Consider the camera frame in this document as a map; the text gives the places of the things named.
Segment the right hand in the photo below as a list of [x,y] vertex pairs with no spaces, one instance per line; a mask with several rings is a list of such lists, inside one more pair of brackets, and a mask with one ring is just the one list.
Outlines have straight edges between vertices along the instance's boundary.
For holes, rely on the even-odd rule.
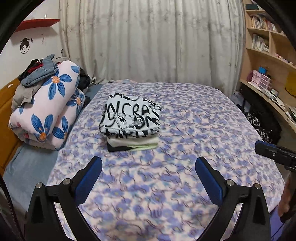
[[285,223],[295,214],[295,172],[292,172],[285,184],[281,200],[278,205],[280,221]]

